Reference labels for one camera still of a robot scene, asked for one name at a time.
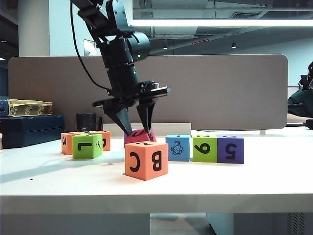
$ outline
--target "floor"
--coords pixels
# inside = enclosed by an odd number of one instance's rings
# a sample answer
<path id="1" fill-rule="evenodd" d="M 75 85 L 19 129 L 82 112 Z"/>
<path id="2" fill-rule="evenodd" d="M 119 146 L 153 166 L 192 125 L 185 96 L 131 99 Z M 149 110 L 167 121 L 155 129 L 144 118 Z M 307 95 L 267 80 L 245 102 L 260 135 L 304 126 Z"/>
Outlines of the floor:
<path id="1" fill-rule="evenodd" d="M 206 214 L 151 214 L 150 235 L 216 235 Z"/>

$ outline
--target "black mug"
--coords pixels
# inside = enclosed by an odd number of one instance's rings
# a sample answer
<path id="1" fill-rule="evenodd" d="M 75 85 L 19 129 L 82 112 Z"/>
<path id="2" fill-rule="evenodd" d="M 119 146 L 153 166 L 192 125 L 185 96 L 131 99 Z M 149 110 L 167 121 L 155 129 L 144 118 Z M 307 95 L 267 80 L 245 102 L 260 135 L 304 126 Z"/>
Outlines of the black mug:
<path id="1" fill-rule="evenodd" d="M 76 114 L 77 131 L 100 131 L 102 130 L 102 117 L 97 117 L 95 113 Z"/>

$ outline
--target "ceiling light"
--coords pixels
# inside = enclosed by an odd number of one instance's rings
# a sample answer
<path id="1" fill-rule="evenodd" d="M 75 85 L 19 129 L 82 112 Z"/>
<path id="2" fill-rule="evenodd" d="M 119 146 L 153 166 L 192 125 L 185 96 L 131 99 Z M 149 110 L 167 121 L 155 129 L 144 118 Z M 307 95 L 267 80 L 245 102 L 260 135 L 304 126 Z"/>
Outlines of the ceiling light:
<path id="1" fill-rule="evenodd" d="M 132 20 L 132 26 L 310 26 L 313 20 Z"/>
<path id="2" fill-rule="evenodd" d="M 167 48 L 168 48 L 168 42 L 167 42 L 167 39 L 165 38 L 165 39 L 164 39 L 163 49 L 164 49 L 164 50 L 167 50 Z"/>

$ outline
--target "green foam block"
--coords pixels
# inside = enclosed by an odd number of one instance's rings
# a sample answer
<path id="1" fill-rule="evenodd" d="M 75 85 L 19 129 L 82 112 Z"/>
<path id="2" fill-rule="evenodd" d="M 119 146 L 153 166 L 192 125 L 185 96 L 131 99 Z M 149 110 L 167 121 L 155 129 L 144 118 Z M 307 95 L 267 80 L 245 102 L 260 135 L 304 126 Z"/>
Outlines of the green foam block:
<path id="1" fill-rule="evenodd" d="M 194 162 L 217 163 L 217 137 L 192 137 L 192 153 Z"/>
<path id="2" fill-rule="evenodd" d="M 73 136 L 73 158 L 94 159 L 102 155 L 102 134 Z"/>

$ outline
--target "fish drawing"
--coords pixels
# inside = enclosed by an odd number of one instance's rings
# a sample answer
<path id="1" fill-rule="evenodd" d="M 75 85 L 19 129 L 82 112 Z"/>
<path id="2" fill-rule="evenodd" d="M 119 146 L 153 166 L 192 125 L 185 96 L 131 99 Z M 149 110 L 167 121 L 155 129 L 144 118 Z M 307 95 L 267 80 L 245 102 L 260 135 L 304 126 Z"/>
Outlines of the fish drawing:
<path id="1" fill-rule="evenodd" d="M 180 155 L 184 149 L 180 144 L 177 144 L 174 147 L 171 147 L 171 151 L 173 151 L 174 155 Z"/>

